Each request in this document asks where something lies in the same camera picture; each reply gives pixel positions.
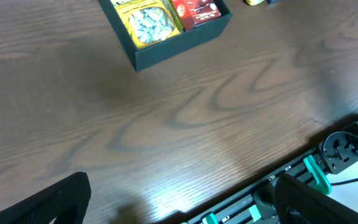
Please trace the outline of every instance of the yellow package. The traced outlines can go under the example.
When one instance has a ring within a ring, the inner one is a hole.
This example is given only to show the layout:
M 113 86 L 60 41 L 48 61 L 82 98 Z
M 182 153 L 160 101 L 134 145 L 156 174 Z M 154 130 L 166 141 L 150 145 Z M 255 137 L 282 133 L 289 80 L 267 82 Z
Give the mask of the yellow package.
M 180 34 L 160 0 L 116 1 L 111 0 L 138 49 Z

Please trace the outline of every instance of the black cable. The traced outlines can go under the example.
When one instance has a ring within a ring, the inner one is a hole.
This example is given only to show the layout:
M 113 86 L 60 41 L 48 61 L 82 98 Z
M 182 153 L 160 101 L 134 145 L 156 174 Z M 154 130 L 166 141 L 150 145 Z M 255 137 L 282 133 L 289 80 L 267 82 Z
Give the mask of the black cable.
M 358 135 L 353 134 L 353 133 L 350 133 L 350 132 L 347 132 L 347 131 L 336 131 L 336 132 L 330 134 L 330 135 L 324 140 L 323 146 L 322 146 L 322 148 L 321 148 L 321 153 L 322 153 L 322 155 L 323 155 L 324 157 L 326 157 L 326 158 L 335 158 L 335 157 L 336 157 L 336 156 L 331 156 L 331 155 L 327 155 L 327 154 L 326 154 L 326 151 L 327 151 L 327 149 L 326 149 L 327 140 L 328 140 L 330 137 L 332 137 L 333 135 L 335 135 L 335 134 L 348 134 L 348 135 L 350 135 L 350 136 L 352 136 L 352 137 L 358 139 Z
M 338 182 L 338 183 L 332 183 L 331 185 L 338 186 L 338 185 L 350 184 L 350 183 L 354 183 L 354 182 L 358 182 L 358 178 L 346 180 L 346 181 L 342 181 L 342 182 Z

